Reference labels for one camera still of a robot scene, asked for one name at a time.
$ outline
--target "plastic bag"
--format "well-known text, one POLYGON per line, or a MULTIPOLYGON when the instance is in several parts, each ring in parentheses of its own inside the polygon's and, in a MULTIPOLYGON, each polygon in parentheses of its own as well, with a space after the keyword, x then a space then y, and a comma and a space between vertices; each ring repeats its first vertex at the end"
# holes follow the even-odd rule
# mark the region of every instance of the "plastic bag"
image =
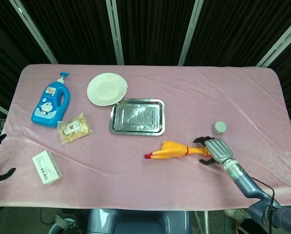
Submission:
POLYGON ((92 132, 83 113, 80 113, 76 118, 69 122, 58 122, 58 133, 63 144, 89 135, 92 132))

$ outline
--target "paper plate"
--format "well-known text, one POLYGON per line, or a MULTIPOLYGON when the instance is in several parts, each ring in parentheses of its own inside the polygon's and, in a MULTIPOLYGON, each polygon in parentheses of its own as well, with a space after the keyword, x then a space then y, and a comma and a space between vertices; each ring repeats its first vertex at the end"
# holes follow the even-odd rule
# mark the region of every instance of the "paper plate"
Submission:
POLYGON ((123 99, 127 92, 126 80, 115 73, 102 73, 94 77, 88 87, 88 99, 95 105, 113 105, 123 99))

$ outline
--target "blue shampoo bottle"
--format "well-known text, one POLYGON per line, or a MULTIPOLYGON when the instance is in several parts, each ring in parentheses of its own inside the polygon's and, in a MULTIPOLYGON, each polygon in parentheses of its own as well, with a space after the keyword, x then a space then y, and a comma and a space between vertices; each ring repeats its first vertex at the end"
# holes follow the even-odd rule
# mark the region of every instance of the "blue shampoo bottle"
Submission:
POLYGON ((56 128, 58 121, 62 121, 65 111, 69 105, 71 95, 64 85, 64 78, 68 72, 61 72, 61 78, 49 84, 42 93, 40 101, 34 109, 31 120, 49 128, 56 128))

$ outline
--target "white box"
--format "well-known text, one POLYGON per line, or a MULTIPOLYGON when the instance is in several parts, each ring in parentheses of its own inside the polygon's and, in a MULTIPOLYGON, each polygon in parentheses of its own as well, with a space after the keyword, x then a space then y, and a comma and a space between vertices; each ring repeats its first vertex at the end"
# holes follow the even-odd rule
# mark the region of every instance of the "white box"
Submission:
POLYGON ((63 177, 63 174, 50 151, 45 150, 41 152, 33 157, 33 161, 43 184, 53 184, 63 177))

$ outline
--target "rubber chicken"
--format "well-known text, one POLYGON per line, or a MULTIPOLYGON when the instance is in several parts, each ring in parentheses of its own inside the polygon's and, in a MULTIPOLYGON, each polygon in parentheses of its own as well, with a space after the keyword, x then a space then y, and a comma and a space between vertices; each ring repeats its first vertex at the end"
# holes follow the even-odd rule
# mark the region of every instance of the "rubber chicken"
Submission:
POLYGON ((193 148, 174 141, 163 141, 161 149, 144 155, 145 159, 168 159, 171 157, 182 157, 190 154, 200 154, 206 157, 211 157, 210 152, 206 147, 193 148))

